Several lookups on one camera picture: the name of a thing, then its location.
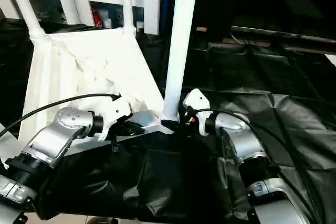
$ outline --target red object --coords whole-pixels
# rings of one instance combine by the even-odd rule
[[[93,21],[94,21],[95,26],[102,27],[101,26],[101,18],[99,17],[96,8],[94,8],[92,6],[91,10],[92,10],[92,16],[93,16]]]

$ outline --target wrinkled black cloth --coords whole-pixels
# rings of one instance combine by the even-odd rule
[[[48,33],[60,28],[95,29],[43,27]],[[138,40],[162,93],[167,41],[159,37]],[[200,88],[213,108],[247,115],[272,160],[317,214],[318,223],[335,223],[334,65],[324,55],[281,48],[197,46],[188,52],[182,99],[191,89]],[[2,96],[2,123],[22,111],[32,49],[23,23],[0,22],[1,85],[9,91]],[[38,213],[45,219],[67,212],[158,222],[185,222],[195,215],[206,223],[214,215],[223,223],[244,222],[248,206],[242,191],[228,186],[239,177],[233,176],[229,159],[220,169],[226,172],[219,172],[224,159],[212,142],[155,133],[125,141],[116,154],[111,154],[110,147],[101,147],[65,157],[41,188]],[[227,191],[237,195],[227,197]],[[238,212],[228,210],[235,206]]]

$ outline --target wire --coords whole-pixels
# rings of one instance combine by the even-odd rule
[[[225,114],[229,114],[232,115],[240,120],[242,120],[244,123],[246,123],[246,125],[248,125],[250,127],[250,129],[253,131],[253,133],[256,135],[256,137],[262,141],[261,137],[259,136],[256,128],[250,123],[248,122],[246,119],[244,119],[243,117],[237,115],[236,113],[238,112],[233,112],[233,111],[227,111],[227,110],[218,110],[218,109],[200,109],[200,110],[194,110],[192,109],[190,106],[188,107],[187,111],[189,112],[193,112],[195,114],[197,114],[198,112],[205,112],[205,111],[213,111],[213,112],[218,112],[218,113],[225,113]],[[291,150],[285,145],[285,143],[276,135],[274,134],[272,131],[266,129],[265,127],[256,124],[256,126],[258,126],[260,129],[264,130],[265,132],[267,132],[269,135],[271,135],[274,139],[276,139],[284,148],[286,151],[288,151],[289,153],[291,153]],[[288,184],[288,186],[292,189],[292,191],[297,195],[297,197],[301,200],[302,204],[306,207],[306,209],[308,210],[309,214],[312,216],[312,218],[314,218],[316,223],[320,223],[319,221],[317,221],[317,219],[319,219],[318,214],[316,213],[316,211],[314,211],[311,206],[308,204],[308,202],[304,199],[304,197],[302,196],[302,194],[300,193],[300,191],[298,189],[295,188],[295,186],[285,177],[285,175],[280,172],[279,173],[280,177],[284,180],[284,182],[286,184]]]
[[[231,35],[232,39],[234,39],[235,41],[238,42],[238,44],[241,44],[241,45],[243,44],[243,43],[241,43],[235,36],[233,36],[232,33],[230,33],[230,35]]]
[[[23,120],[27,119],[28,117],[42,111],[42,110],[46,110],[48,108],[60,105],[62,103],[65,102],[70,102],[70,101],[74,101],[74,100],[79,100],[82,98],[87,98],[87,97],[111,97],[112,99],[115,99],[117,96],[115,94],[106,94],[106,93],[98,93],[98,94],[83,94],[83,95],[78,95],[76,97],[71,97],[71,98],[67,98],[58,102],[53,102],[51,104],[45,105],[41,108],[35,109],[27,114],[25,114],[24,116],[22,116],[20,119],[16,120],[15,122],[11,123],[9,126],[5,127],[1,132],[0,132],[0,137],[2,137],[6,132],[8,132],[12,127],[14,127],[16,124],[22,122]]]

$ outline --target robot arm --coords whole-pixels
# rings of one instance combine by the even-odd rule
[[[132,114],[123,98],[118,98],[114,103],[118,106],[110,125]],[[18,156],[9,158],[5,162],[8,170],[0,175],[0,224],[26,223],[27,218],[22,211],[31,205],[38,188],[69,150],[73,140],[101,133],[103,125],[100,115],[76,108],[63,108]]]
[[[210,109],[209,101],[199,89],[192,90],[183,105],[194,110]],[[274,167],[259,139],[245,123],[249,122],[246,116],[237,115],[241,120],[230,114],[211,111],[198,112],[196,116],[202,136],[214,133],[220,139],[231,141],[249,202],[255,210],[251,218],[255,218],[256,223],[309,224],[295,195],[279,177],[280,169]]]

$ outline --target white pole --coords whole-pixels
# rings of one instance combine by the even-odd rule
[[[124,13],[124,31],[126,33],[135,35],[135,27],[133,24],[132,0],[123,0],[122,8]]]
[[[35,13],[33,11],[33,8],[29,0],[16,0],[16,2],[28,26],[29,35],[30,35],[31,40],[34,40],[40,36],[44,36],[45,32],[40,27],[40,24],[38,23],[38,20],[35,16]]]
[[[163,114],[160,119],[178,121],[178,107],[195,0],[175,0],[172,39]]]

